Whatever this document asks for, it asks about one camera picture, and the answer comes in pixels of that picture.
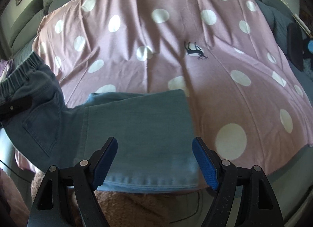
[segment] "brown fluffy blanket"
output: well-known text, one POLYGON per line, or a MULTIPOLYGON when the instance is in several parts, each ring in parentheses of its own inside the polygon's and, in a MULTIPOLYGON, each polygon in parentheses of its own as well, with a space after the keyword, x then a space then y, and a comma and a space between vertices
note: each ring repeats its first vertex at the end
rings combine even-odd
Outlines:
MULTIPOLYGON (((36 173, 31 185, 34 201, 44 173, 36 173)), ((175 196, 162 194, 128 194, 118 192, 94 192, 111 227, 166 227, 169 225, 168 208, 175 196)), ((77 226, 83 226, 73 189, 69 190, 70 203, 77 226)))

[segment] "pants pocket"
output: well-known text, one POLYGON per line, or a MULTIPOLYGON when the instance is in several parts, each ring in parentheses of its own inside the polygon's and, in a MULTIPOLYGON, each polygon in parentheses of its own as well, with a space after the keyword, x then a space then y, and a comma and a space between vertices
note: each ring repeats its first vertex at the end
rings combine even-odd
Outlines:
POLYGON ((33 109, 23 122, 24 129, 34 138, 43 151, 50 153, 58 139, 60 104, 58 92, 53 98, 33 109))

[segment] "black cable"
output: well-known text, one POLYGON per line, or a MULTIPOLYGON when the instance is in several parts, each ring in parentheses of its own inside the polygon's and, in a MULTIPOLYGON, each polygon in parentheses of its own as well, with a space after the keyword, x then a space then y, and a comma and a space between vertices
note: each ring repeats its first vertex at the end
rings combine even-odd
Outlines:
POLYGON ((196 212, 195 212, 195 213, 193 213, 192 215, 188 216, 188 217, 185 217, 185 218, 183 218, 183 219, 176 220, 176 221, 173 221, 173 222, 170 222, 170 223, 177 223, 177 222, 180 222, 180 221, 186 220, 186 219, 188 219, 188 218, 190 218, 190 217, 193 217, 196 213, 198 213, 198 210, 199 210, 199 204, 200 204, 200 193, 199 193, 198 191, 197 191, 197 193, 198 193, 198 206, 197 206, 196 212))
POLYGON ((24 179, 23 177, 21 177, 20 175, 18 175, 14 170, 12 170, 9 166, 7 166, 4 162, 2 162, 2 160, 0 160, 0 162, 5 166, 7 167, 10 171, 12 171, 16 176, 18 176, 20 179, 26 181, 27 183, 32 183, 30 181, 28 181, 27 179, 24 179))

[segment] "blue gripper pad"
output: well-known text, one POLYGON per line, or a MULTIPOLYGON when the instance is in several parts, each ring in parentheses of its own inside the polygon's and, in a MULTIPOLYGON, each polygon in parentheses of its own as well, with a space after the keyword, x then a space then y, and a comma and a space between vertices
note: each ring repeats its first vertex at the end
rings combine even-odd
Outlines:
POLYGON ((91 184, 93 190, 96 190, 98 186, 103 185, 105 177, 109 172, 116 153, 117 140, 113 138, 109 146, 106 148, 104 154, 100 158, 97 167, 94 169, 94 181, 91 184))
POLYGON ((192 151, 198 165, 200 166, 206 183, 213 190, 217 190, 219 186, 219 182, 217 180, 217 170, 197 138, 194 138, 192 141, 192 151))

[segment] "pink polka dot sheet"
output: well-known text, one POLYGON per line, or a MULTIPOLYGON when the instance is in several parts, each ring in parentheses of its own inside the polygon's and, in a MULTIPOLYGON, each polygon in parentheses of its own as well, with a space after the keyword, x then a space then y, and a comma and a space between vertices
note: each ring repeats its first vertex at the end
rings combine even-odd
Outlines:
POLYGON ((183 89, 195 135, 236 166, 271 174, 313 144, 312 106, 254 0, 72 0, 33 49, 68 107, 183 89))

